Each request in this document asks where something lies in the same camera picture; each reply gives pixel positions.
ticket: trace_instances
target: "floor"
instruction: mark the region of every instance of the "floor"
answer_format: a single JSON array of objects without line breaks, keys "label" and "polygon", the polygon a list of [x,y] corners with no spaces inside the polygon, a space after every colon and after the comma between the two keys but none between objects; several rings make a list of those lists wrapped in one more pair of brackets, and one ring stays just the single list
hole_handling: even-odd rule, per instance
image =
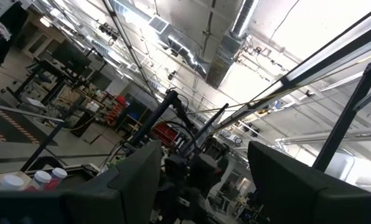
[{"label": "floor", "polygon": [[[16,89],[21,81],[26,79],[25,67],[31,63],[32,59],[28,56],[17,49],[12,49],[0,67],[0,90],[6,86]],[[16,105],[15,99],[9,93],[0,92],[0,97],[11,106]],[[26,106],[20,107],[20,109],[32,110]],[[52,128],[40,124],[37,119],[31,117],[27,117],[27,119],[46,135],[52,131]],[[90,142],[102,132],[104,132],[103,135],[93,144],[90,145],[86,142]],[[120,137],[114,131],[106,130],[97,124],[92,124],[81,138],[63,129],[54,138],[58,146],[48,146],[42,156],[58,157],[65,165],[94,163],[98,166],[119,140]],[[0,139],[0,173],[20,169],[38,146],[37,143],[9,142]]]}]

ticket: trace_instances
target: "ventilation duct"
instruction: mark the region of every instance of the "ventilation duct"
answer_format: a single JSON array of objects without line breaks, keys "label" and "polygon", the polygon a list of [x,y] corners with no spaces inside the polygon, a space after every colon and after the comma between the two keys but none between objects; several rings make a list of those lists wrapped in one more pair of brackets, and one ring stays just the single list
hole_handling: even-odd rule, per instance
[{"label": "ventilation duct", "polygon": [[[151,18],[143,11],[136,8],[127,0],[110,0],[113,9],[121,14],[126,21],[140,27],[149,26],[156,29],[157,25],[164,24],[164,20],[154,16]],[[188,36],[178,31],[170,24],[159,26],[158,39],[164,44],[163,47],[171,48],[172,53],[181,55],[185,62],[194,69],[207,84],[218,89],[230,66],[233,64],[235,55],[245,42],[246,32],[253,11],[258,0],[243,0],[240,11],[233,26],[225,32],[220,46],[218,47],[212,63],[208,63],[199,57],[201,48]]]}]

